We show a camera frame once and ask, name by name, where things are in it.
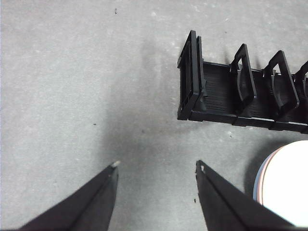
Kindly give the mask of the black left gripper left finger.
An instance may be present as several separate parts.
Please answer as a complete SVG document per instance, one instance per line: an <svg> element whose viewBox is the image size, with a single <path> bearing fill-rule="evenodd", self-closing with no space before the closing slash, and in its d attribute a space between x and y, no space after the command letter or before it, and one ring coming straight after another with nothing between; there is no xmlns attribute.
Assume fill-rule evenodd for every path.
<svg viewBox="0 0 308 231"><path fill-rule="evenodd" d="M20 228L21 231L106 231L116 201L119 162Z"/></svg>

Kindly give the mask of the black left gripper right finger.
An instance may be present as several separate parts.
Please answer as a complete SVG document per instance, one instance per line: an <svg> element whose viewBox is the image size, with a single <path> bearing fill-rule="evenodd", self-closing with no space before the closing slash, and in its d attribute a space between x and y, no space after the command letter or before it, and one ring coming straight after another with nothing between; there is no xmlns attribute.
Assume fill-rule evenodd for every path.
<svg viewBox="0 0 308 231"><path fill-rule="evenodd" d="M297 231L246 196L203 161L196 162L199 201L209 231Z"/></svg>

